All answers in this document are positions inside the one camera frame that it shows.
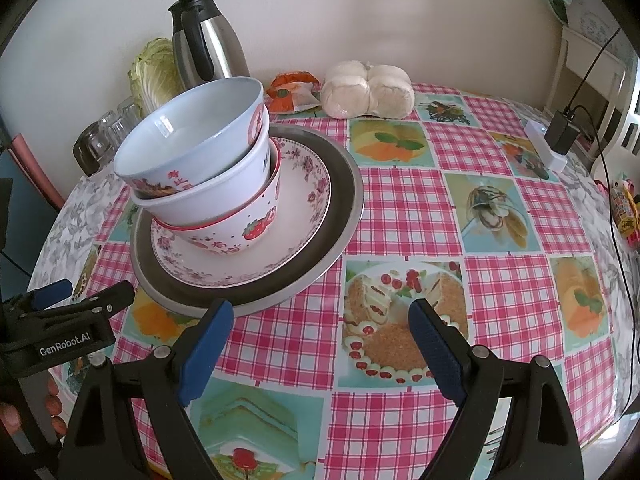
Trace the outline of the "person's left hand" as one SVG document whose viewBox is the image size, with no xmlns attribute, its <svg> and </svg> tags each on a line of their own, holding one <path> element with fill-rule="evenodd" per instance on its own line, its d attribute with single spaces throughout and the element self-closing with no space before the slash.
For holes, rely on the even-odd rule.
<svg viewBox="0 0 640 480">
<path fill-rule="evenodd" d="M 48 393 L 44 397 L 44 406 L 50 415 L 51 425 L 58 437 L 66 435 L 66 422 L 61 418 L 62 402 L 58 397 L 60 390 L 51 375 L 48 376 Z M 1 421 L 10 436 L 13 436 L 21 429 L 20 414 L 14 406 L 6 403 L 1 404 Z"/>
</svg>

